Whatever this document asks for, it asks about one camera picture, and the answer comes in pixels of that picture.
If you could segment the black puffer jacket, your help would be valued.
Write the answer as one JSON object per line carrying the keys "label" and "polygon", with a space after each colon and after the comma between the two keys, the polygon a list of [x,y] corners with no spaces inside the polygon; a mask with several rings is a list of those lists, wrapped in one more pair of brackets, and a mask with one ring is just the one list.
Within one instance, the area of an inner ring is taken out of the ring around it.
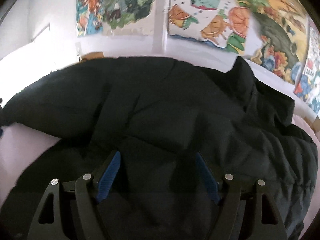
{"label": "black puffer jacket", "polygon": [[94,59],[12,97],[1,123],[60,138],[19,176],[1,239],[28,239],[52,179],[77,180],[113,151],[120,168],[98,212],[108,239],[206,239],[217,206],[195,155],[242,180],[263,179],[298,239],[316,187],[317,147],[292,123],[295,102],[238,57],[226,73],[163,57]]}

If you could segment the pink bed sheet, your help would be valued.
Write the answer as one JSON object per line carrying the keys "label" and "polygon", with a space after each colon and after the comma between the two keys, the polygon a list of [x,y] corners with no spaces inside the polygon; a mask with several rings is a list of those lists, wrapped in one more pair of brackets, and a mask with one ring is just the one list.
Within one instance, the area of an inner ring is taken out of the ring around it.
{"label": "pink bed sheet", "polygon": [[[319,153],[319,133],[313,131],[312,126],[298,115],[293,115],[292,123],[304,130],[317,146]],[[55,145],[60,138],[15,123],[4,127],[1,136],[1,207],[11,189],[22,172],[33,163],[48,148]],[[304,228],[299,239],[310,228],[319,211],[319,170],[316,187],[312,196],[310,207],[304,218]]]}

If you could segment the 2024 dragon poster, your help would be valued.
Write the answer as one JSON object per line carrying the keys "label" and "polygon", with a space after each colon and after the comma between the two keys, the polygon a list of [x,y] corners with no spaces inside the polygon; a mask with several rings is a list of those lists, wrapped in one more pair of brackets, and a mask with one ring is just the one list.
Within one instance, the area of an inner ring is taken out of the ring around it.
{"label": "2024 dragon poster", "polygon": [[319,113],[319,30],[313,20],[309,22],[309,47],[296,96],[304,101],[312,111]]}

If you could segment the orange fruit poster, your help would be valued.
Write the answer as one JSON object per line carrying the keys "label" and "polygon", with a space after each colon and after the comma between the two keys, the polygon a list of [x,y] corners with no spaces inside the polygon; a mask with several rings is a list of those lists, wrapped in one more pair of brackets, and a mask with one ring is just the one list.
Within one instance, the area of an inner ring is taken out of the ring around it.
{"label": "orange fruit poster", "polygon": [[169,0],[168,34],[244,54],[249,0]]}

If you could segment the yellow black flower poster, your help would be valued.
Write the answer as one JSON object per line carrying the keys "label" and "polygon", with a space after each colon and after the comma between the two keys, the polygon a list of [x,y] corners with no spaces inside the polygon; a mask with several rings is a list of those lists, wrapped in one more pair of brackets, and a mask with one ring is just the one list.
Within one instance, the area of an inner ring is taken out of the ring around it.
{"label": "yellow black flower poster", "polygon": [[252,0],[262,46],[251,61],[295,84],[308,45],[308,14],[299,0]]}

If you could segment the anime children poster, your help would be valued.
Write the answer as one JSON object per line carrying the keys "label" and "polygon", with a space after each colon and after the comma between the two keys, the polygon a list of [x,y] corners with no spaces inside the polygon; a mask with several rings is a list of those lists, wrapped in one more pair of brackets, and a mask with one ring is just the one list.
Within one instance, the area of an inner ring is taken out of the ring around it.
{"label": "anime children poster", "polygon": [[156,0],[76,0],[78,36],[153,35]]}

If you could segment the wooden bed frame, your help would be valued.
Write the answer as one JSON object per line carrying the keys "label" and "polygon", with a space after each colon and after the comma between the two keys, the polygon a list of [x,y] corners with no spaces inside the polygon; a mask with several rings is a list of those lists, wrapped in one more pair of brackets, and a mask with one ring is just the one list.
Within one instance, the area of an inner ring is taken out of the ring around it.
{"label": "wooden bed frame", "polygon": [[80,62],[85,62],[93,59],[103,59],[104,54],[103,52],[91,52],[85,55],[80,56]]}

